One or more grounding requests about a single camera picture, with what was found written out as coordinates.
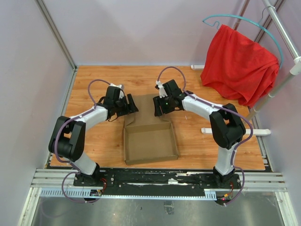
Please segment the brown cardboard box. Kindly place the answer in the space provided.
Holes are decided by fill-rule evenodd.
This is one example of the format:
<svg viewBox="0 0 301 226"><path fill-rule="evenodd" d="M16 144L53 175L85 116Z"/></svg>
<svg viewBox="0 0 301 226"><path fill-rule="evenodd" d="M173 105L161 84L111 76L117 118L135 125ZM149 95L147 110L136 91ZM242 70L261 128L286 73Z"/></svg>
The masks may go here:
<svg viewBox="0 0 301 226"><path fill-rule="evenodd" d="M156 117L154 94L133 96L138 112L125 116L123 144L126 165L178 159L174 128L169 118Z"/></svg>

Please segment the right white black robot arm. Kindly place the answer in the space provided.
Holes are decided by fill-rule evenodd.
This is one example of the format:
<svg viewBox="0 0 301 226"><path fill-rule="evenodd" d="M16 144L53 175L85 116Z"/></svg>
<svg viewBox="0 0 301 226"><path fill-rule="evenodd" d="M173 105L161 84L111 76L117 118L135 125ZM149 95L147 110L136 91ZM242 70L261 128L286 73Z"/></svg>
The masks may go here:
<svg viewBox="0 0 301 226"><path fill-rule="evenodd" d="M199 98L190 91L182 91L175 80L156 81L159 95L153 98L156 117L176 110L189 111L210 121L214 141L218 145L218 160L213 168L213 183L224 188L230 183L235 168L235 147L246 133L244 124L232 104L219 105Z"/></svg>

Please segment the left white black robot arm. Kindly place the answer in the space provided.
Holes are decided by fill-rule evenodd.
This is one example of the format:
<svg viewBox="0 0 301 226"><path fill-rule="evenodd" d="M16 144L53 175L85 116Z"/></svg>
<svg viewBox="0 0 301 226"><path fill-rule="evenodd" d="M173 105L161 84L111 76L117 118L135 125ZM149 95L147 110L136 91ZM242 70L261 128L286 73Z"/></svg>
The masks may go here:
<svg viewBox="0 0 301 226"><path fill-rule="evenodd" d="M60 116L50 138L48 149L57 160L68 163L84 176L90 186L100 183L100 166L84 152L86 132L99 123L138 112L131 94L125 94L121 85L111 84L105 96L97 103L72 117Z"/></svg>

